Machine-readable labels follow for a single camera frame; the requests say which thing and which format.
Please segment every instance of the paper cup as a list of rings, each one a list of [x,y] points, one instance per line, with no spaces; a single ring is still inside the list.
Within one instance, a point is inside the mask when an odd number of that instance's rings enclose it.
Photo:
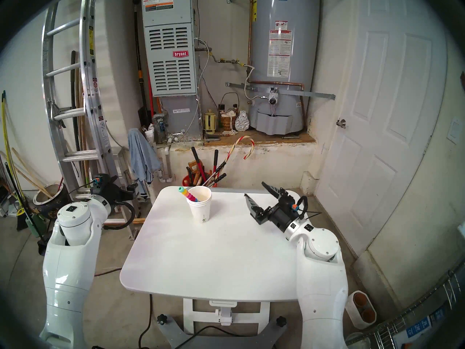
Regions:
[[[195,186],[189,190],[199,202],[190,201],[186,198],[191,208],[194,221],[198,223],[207,222],[210,219],[210,204],[212,202],[212,191],[206,186]]]

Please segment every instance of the door knob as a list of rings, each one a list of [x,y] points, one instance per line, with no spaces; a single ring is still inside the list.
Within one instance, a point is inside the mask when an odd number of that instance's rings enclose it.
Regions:
[[[347,128],[347,126],[345,125],[345,120],[344,119],[337,120],[336,125],[338,125],[339,127],[342,127],[343,129]]]

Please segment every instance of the furnace vent grille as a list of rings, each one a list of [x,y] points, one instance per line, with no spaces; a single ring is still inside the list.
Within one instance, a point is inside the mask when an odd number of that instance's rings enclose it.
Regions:
[[[192,73],[189,60],[174,59],[153,63],[153,75],[157,93],[163,91],[191,90]]]
[[[187,27],[157,28],[149,30],[149,38],[151,50],[189,47]]]

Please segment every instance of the black knob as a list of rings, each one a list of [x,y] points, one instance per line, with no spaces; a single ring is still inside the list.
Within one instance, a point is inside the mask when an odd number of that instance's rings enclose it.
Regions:
[[[160,325],[166,324],[167,321],[168,321],[168,317],[165,314],[161,314],[157,317],[157,323]]]
[[[285,317],[280,316],[278,319],[276,319],[276,325],[279,326],[280,328],[284,327],[287,324],[287,320]]]

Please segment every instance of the water heater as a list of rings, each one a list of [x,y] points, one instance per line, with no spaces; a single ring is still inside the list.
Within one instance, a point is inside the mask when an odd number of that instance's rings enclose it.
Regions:
[[[249,110],[258,131],[285,135],[305,127],[306,100],[286,91],[310,90],[319,15],[320,0],[254,0],[249,82],[267,97]]]

